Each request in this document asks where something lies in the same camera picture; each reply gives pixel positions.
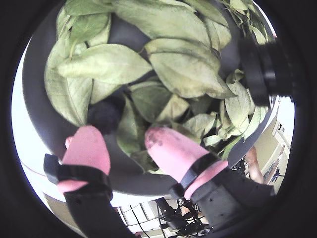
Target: green leaf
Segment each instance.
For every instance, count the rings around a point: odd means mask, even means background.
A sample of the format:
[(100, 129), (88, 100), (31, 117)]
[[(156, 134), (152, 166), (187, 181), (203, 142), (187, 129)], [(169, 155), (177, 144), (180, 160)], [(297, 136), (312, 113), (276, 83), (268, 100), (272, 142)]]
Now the green leaf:
[(145, 172), (157, 171), (159, 167), (155, 164), (147, 150), (131, 153), (131, 159), (137, 162)]
[(211, 135), (203, 139), (205, 146), (215, 146), (221, 141), (220, 136), (218, 135)]
[(236, 69), (233, 73), (228, 75), (226, 83), (233, 84), (237, 81), (240, 81), (242, 78), (244, 78), (244, 72), (239, 69)]
[(45, 89), (54, 109), (76, 126), (87, 122), (93, 83), (90, 78), (64, 78), (54, 67), (69, 56), (69, 32), (61, 35), (53, 46), (45, 69)]
[(66, 13), (65, 8), (62, 7), (56, 19), (56, 38), (61, 37), (65, 31), (68, 31), (74, 24), (76, 17), (70, 16)]
[(248, 10), (242, 0), (230, 0), (230, 7), (238, 10)]
[(183, 98), (208, 94), (214, 98), (234, 97), (214, 68), (206, 61), (185, 54), (157, 53), (150, 61), (162, 83)]
[(96, 4), (91, 0), (67, 0), (65, 10), (71, 16), (108, 13), (113, 11), (111, 4)]
[(228, 84), (231, 91), (238, 95), (224, 100), (229, 118), (236, 128), (240, 128), (250, 111), (250, 97), (241, 83)]
[(196, 10), (193, 7), (191, 7), (188, 4), (181, 2), (181, 1), (177, 1), (177, 0), (159, 0), (159, 1), (161, 1), (162, 3), (165, 3), (165, 4), (169, 4), (169, 5), (182, 6), (182, 7), (187, 8), (191, 12), (196, 12)]
[(219, 59), (205, 45), (188, 40), (159, 38), (148, 42), (145, 45), (148, 55), (156, 53), (179, 53), (201, 58), (210, 67), (218, 72), (220, 69)]
[(254, 35), (256, 36), (257, 42), (260, 45), (264, 45), (266, 43), (266, 39), (264, 37), (264, 35), (261, 33), (260, 30), (258, 30), (257, 28), (255, 28), (254, 26), (249, 26), (250, 29), (252, 30), (252, 32), (254, 33)]
[(91, 47), (57, 67), (64, 77), (90, 77), (110, 84), (130, 83), (152, 67), (130, 48), (116, 44)]
[(244, 140), (246, 140), (250, 135), (253, 134), (253, 132), (256, 131), (256, 129), (259, 127), (260, 120), (261, 120), (261, 108), (255, 107), (253, 116), (250, 120), (250, 124), (247, 130), (244, 132)]
[(90, 98), (90, 103), (95, 104), (106, 97), (110, 96), (115, 90), (120, 88), (121, 85), (109, 84), (98, 80), (93, 81), (93, 91)]
[(71, 28), (71, 45), (85, 42), (96, 36), (104, 29), (108, 19), (108, 14), (78, 16)]
[(215, 115), (199, 114), (183, 124), (197, 138), (203, 138), (213, 127)]
[(176, 122), (171, 121), (171, 127), (173, 130), (176, 130), (177, 132), (187, 136), (188, 138), (190, 138), (191, 140), (193, 140), (195, 143), (200, 144), (201, 143), (201, 139), (196, 137), (195, 135), (193, 135), (189, 129), (187, 129), (186, 127), (184, 127), (181, 124), (178, 124)]
[(111, 16), (109, 14), (108, 16), (108, 22), (103, 30), (99, 32), (97, 35), (95, 35), (93, 38), (89, 39), (87, 41), (87, 44), (89, 47), (106, 44), (109, 39), (110, 35), (110, 28), (111, 28)]
[(221, 156), (222, 160), (227, 160), (230, 154), (230, 151), (232, 150), (232, 148), (235, 146), (235, 144), (237, 144), (239, 142), (239, 140), (242, 138), (243, 135), (238, 136), (237, 138), (235, 138), (233, 141), (231, 141), (225, 148), (223, 151), (223, 154)]
[(182, 6), (152, 0), (116, 0), (113, 5), (120, 18), (137, 26), (151, 39), (181, 38), (210, 46), (203, 22)]
[(254, 113), (254, 111), (255, 111), (255, 109), (256, 109), (256, 105), (255, 105), (254, 102), (253, 102), (253, 99), (252, 99), (252, 96), (251, 96), (251, 94), (250, 94), (250, 90), (249, 90), (249, 89), (247, 89), (247, 92), (248, 92), (249, 97), (250, 97), (250, 110), (249, 110), (249, 115), (251, 115), (251, 114)]
[(134, 104), (125, 97), (125, 107), (117, 130), (117, 142), (121, 150), (130, 156), (134, 152), (145, 150), (144, 121)]
[(162, 86), (147, 86), (132, 91), (132, 100), (141, 116), (155, 122), (169, 102), (172, 93)]
[(185, 0), (186, 3), (193, 6), (198, 12), (206, 16), (210, 20), (228, 27), (228, 22), (222, 16), (222, 13), (210, 4), (207, 0)]
[(209, 33), (211, 46), (217, 51), (223, 49), (231, 40), (229, 28), (208, 18), (204, 18), (204, 23)]
[(180, 98), (176, 94), (173, 94), (156, 121), (177, 121), (188, 108), (189, 104), (184, 99)]
[(208, 95), (204, 95), (195, 99), (197, 100), (189, 99), (190, 109), (192, 110), (194, 116), (201, 113), (206, 113), (213, 101), (213, 98), (209, 97)]

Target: black clip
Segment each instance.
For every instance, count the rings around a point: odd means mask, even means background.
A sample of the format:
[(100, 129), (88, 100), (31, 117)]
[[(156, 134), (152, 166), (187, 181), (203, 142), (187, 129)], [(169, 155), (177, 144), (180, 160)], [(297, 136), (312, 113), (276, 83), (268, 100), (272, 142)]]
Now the black clip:
[(89, 184), (105, 185), (109, 200), (112, 199), (112, 190), (109, 177), (101, 170), (83, 165), (60, 165), (56, 155), (45, 154), (44, 172), (48, 180), (57, 184), (65, 180), (85, 181)]

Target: cable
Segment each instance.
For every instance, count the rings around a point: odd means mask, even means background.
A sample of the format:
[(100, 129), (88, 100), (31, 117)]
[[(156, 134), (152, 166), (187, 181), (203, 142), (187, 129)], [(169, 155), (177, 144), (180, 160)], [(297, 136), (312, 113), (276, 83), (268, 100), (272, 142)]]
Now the cable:
[(159, 227), (160, 227), (160, 230), (162, 231), (162, 234), (163, 234), (164, 238), (166, 238), (165, 233), (164, 233), (163, 228), (162, 228), (162, 224), (161, 224), (161, 222), (160, 222), (159, 206), (158, 206), (158, 205), (157, 205), (157, 208), (158, 208), (158, 222), (159, 222)]
[(143, 230), (143, 228), (141, 227), (141, 224), (140, 224), (140, 222), (139, 222), (139, 219), (138, 219), (137, 216), (135, 215), (135, 213), (134, 213), (133, 208), (132, 208), (131, 205), (130, 205), (130, 208), (131, 208), (131, 211), (133, 212), (133, 215), (134, 215), (135, 219), (137, 219), (137, 222), (138, 222), (138, 224), (139, 224), (141, 230), (143, 231), (144, 234), (147, 235), (148, 238), (150, 238), (150, 237), (148, 236), (148, 234), (147, 234), (147, 233)]

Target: leaf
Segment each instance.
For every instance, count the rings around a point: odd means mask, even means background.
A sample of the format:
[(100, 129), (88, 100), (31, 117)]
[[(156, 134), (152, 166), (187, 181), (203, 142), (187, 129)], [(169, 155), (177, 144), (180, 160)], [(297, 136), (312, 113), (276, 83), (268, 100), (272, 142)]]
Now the leaf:
[(254, 111), (255, 111), (255, 109), (256, 109), (256, 105), (255, 105), (254, 102), (253, 102), (253, 99), (252, 99), (252, 96), (251, 96), (251, 94), (250, 94), (250, 90), (249, 90), (249, 89), (247, 89), (247, 92), (248, 92), (249, 97), (250, 97), (250, 110), (249, 110), (249, 115), (251, 115), (251, 114), (254, 113)]
[(225, 104), (224, 104), (224, 100), (221, 100), (220, 101), (220, 104), (219, 104), (219, 115), (220, 115), (220, 121), (221, 121), (221, 125), (223, 129), (228, 129), (232, 123), (231, 123), (231, 120), (228, 116), (228, 113), (226, 111), (226, 107), (225, 107)]
[(137, 26), (151, 39), (181, 38), (210, 46), (203, 22), (184, 7), (151, 0), (116, 0), (112, 4), (120, 18)]
[(183, 98), (208, 94), (214, 98), (234, 97), (214, 68), (204, 60), (185, 54), (157, 53), (150, 61), (169, 91)]
[(171, 127), (173, 130), (176, 130), (177, 132), (187, 136), (188, 138), (190, 138), (191, 140), (193, 140), (195, 143), (200, 144), (201, 143), (201, 139), (196, 137), (195, 135), (193, 135), (186, 127), (184, 127), (181, 124), (178, 124), (176, 122), (171, 121)]
[(87, 122), (88, 105), (93, 83), (90, 78), (64, 78), (54, 67), (69, 56), (69, 32), (53, 46), (45, 69), (45, 89), (54, 109), (76, 126)]
[(57, 40), (61, 37), (63, 33), (65, 33), (65, 31), (68, 31), (72, 27), (75, 20), (76, 20), (76, 17), (68, 15), (64, 7), (60, 9), (56, 19)]
[(110, 28), (111, 28), (111, 16), (109, 14), (108, 16), (108, 22), (103, 30), (99, 32), (97, 35), (95, 35), (93, 38), (89, 39), (87, 41), (87, 44), (89, 47), (106, 44), (109, 39), (110, 35)]
[(255, 111), (250, 120), (250, 124), (247, 130), (244, 132), (244, 140), (246, 140), (250, 135), (253, 134), (253, 132), (256, 131), (256, 129), (259, 127), (260, 120), (261, 120), (261, 108), (255, 107)]
[(226, 109), (232, 124), (236, 128), (240, 128), (250, 111), (250, 97), (247, 90), (239, 82), (229, 84), (228, 87), (238, 96), (224, 100)]
[(249, 26), (250, 29), (252, 30), (252, 32), (254, 33), (254, 35), (256, 36), (257, 42), (260, 45), (264, 45), (266, 43), (266, 39), (264, 37), (264, 35), (261, 33), (261, 31), (259, 31), (257, 28), (255, 28), (254, 26)]
[(229, 28), (208, 18), (204, 18), (204, 23), (207, 27), (212, 47), (217, 51), (223, 49), (231, 40)]
[(145, 45), (148, 55), (156, 53), (180, 53), (206, 61), (210, 67), (218, 72), (220, 69), (220, 60), (205, 45), (188, 40), (159, 38), (148, 42)]
[(131, 98), (148, 122), (155, 122), (169, 102), (172, 93), (162, 86), (147, 86), (132, 91)]
[(208, 95), (197, 98), (197, 101), (190, 99), (189, 104), (194, 116), (206, 113), (213, 99)]
[(71, 28), (71, 45), (85, 42), (96, 36), (104, 29), (108, 19), (109, 15), (107, 14), (78, 16)]
[(159, 169), (159, 167), (155, 164), (151, 156), (148, 154), (147, 150), (133, 152), (130, 157), (135, 162), (137, 162), (145, 172), (149, 170), (157, 171)]
[(183, 124), (197, 138), (202, 138), (213, 127), (215, 115), (199, 114)]
[(156, 121), (177, 121), (188, 108), (189, 104), (184, 99), (173, 94)]
[(93, 91), (90, 98), (90, 103), (95, 104), (106, 97), (110, 96), (115, 90), (120, 88), (121, 85), (109, 84), (98, 80), (93, 81)]
[(230, 151), (232, 150), (232, 148), (235, 146), (235, 144), (237, 144), (240, 139), (242, 138), (242, 135), (238, 136), (237, 138), (235, 138), (233, 141), (231, 141), (225, 148), (223, 151), (223, 154), (221, 156), (222, 160), (227, 160), (230, 154)]
[(162, 3), (165, 3), (165, 4), (169, 4), (169, 5), (183, 6), (183, 7), (187, 8), (188, 10), (190, 10), (191, 12), (196, 12), (196, 10), (193, 7), (191, 7), (188, 4), (181, 2), (181, 1), (177, 1), (177, 0), (159, 0), (159, 1), (161, 1)]
[(211, 135), (203, 139), (205, 146), (215, 146), (221, 141), (220, 136), (218, 135)]
[(242, 0), (230, 0), (230, 7), (238, 10), (248, 10)]
[(240, 81), (242, 78), (244, 78), (244, 72), (239, 69), (236, 69), (233, 73), (228, 75), (226, 83), (233, 84), (237, 81)]
[(65, 60), (57, 70), (65, 77), (90, 77), (105, 83), (125, 84), (137, 80), (152, 67), (126, 46), (102, 44)]
[(65, 10), (71, 16), (108, 13), (113, 11), (111, 4), (96, 4), (91, 0), (67, 0)]
[(210, 20), (228, 27), (228, 22), (222, 16), (222, 13), (207, 0), (185, 0), (185, 2)]
[(127, 156), (145, 150), (145, 131), (143, 119), (133, 103), (125, 97), (125, 107), (117, 130), (117, 142)]

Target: pile of leaves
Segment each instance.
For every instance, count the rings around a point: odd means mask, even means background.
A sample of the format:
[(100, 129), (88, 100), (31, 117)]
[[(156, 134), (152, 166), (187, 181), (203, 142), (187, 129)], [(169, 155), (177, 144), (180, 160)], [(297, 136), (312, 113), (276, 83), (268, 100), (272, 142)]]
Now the pile of leaves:
[[(261, 44), (268, 40), (251, 0), (221, 3), (244, 36)], [(151, 39), (144, 45), (147, 59), (107, 43), (113, 14)], [(56, 35), (45, 70), (51, 104), (83, 126), (89, 105), (125, 85), (117, 143), (146, 172), (161, 173), (144, 145), (150, 126), (169, 126), (226, 159), (265, 117), (267, 109), (255, 106), (240, 83), (241, 69), (219, 76), (220, 50), (231, 34), (222, 13), (206, 0), (68, 0), (58, 14)], [(152, 70), (156, 76), (138, 81)]]

